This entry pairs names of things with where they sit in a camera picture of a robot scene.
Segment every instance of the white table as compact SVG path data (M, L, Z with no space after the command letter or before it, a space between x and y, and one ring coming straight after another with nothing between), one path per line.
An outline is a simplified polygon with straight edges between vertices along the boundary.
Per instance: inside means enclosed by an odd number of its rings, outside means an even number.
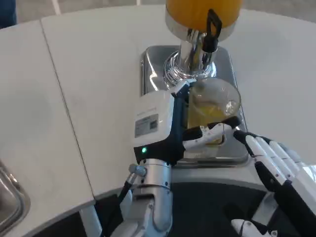
M141 53L179 44L165 25L164 8L104 8L42 20L97 198L121 187L135 162L130 134ZM243 10L235 32L220 43L232 56L249 130L283 141L307 163L315 162L315 38L316 24ZM173 180L260 184L251 165L176 170Z
M0 159L31 199L5 237L32 236L94 203L39 21L0 31Z

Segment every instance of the metal sink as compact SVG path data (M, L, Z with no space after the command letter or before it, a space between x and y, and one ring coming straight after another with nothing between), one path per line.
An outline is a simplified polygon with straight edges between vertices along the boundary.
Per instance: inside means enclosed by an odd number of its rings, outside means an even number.
M0 237L23 220L29 209L30 198L0 162Z

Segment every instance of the orange juice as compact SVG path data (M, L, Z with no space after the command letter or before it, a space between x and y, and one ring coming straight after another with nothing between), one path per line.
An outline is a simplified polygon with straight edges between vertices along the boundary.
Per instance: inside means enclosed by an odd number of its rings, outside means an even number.
M183 26L206 32L209 9L213 9L223 23L232 25L239 16L242 0L167 0L166 6L172 18Z

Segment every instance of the person's leg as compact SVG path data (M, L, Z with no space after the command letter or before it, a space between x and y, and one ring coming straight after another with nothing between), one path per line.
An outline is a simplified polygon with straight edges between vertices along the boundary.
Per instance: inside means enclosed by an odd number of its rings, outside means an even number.
M0 29L15 24L15 0L0 0Z

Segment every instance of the black floor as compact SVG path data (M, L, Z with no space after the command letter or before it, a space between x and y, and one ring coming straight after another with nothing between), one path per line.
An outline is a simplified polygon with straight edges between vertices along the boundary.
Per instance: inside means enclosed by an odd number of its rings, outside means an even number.
M230 212L242 212L245 218L252 216L264 196L264 192L244 187L225 184L174 184L173 227L168 237L238 237L233 230L225 211L229 206ZM106 237L122 221L120 215L111 216L109 210L114 197L105 198L96 204L101 225ZM109 216L116 221L108 225ZM297 235L286 216L280 211L272 223L272 228L280 232ZM86 237L78 213L48 227L36 237Z

